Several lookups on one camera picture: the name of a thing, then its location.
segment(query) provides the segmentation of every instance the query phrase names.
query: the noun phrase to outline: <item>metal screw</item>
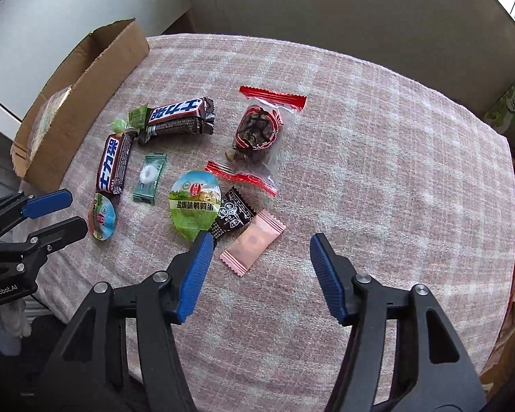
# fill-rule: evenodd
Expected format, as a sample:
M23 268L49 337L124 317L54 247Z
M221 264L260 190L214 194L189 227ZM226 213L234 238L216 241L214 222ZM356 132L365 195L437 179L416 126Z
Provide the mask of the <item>metal screw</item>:
M152 280L158 283L166 282L166 280L168 280L168 273L164 271L155 272L155 274L152 275Z
M107 289L108 289L107 282L98 282L93 287L93 290L99 294L104 293L105 291L107 291Z
M358 283L370 283L372 278L368 274L364 274L363 272L359 272L356 275L356 279Z
M416 285L414 289L420 296L427 296L429 294L429 289L425 285Z

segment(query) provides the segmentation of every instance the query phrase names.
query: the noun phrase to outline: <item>cardboard box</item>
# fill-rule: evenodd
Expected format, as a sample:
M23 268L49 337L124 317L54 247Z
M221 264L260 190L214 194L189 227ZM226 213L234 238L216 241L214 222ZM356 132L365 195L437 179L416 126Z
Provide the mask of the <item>cardboard box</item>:
M147 54L149 44L134 19L100 27L78 43L55 70L21 123L11 146L15 173L40 190L57 190L101 110ZM71 92L30 159L28 142L40 107L69 85Z

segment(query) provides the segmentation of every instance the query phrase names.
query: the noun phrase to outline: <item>chocolate bar wrapper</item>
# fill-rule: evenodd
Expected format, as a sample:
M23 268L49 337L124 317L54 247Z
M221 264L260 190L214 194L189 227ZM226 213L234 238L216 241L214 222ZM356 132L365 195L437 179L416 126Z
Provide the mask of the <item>chocolate bar wrapper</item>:
M176 133L214 132L214 102L206 97L186 100L157 108L145 108L145 125L139 132L138 142L146 144L153 136Z
M99 163L95 191L104 195L120 195L128 166L129 152L135 134L111 134L106 142Z
M235 231L250 223L256 216L254 209L245 201L235 187L221 197L221 207L209 231L214 245L229 231Z

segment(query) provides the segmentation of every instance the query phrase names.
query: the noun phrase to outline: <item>blue gripper pad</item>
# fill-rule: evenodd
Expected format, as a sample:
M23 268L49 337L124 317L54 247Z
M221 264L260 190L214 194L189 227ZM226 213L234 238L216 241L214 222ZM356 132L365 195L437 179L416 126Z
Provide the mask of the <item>blue gripper pad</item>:
M25 218L40 218L44 215L69 207L71 203L72 194L67 189L61 189L60 191L27 201L21 214Z
M201 247L196 252L191 268L187 271L180 288L180 303L177 307L177 319L180 323L185 322L187 316L191 316L194 311L213 253L214 239L212 234L208 233L202 240Z
M311 263L319 279L322 294L328 305L328 310L340 324L343 324L348 316L347 308L345 307L344 289L334 271L332 262L328 258L316 235L311 237L309 251L311 254Z

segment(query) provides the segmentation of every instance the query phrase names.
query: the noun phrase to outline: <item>black candy wrapper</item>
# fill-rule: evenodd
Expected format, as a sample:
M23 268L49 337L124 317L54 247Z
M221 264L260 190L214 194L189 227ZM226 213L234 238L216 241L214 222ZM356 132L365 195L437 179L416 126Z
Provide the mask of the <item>black candy wrapper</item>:
M209 231L215 245L229 231L240 229L256 216L254 209L242 198L235 187L221 197L221 207Z

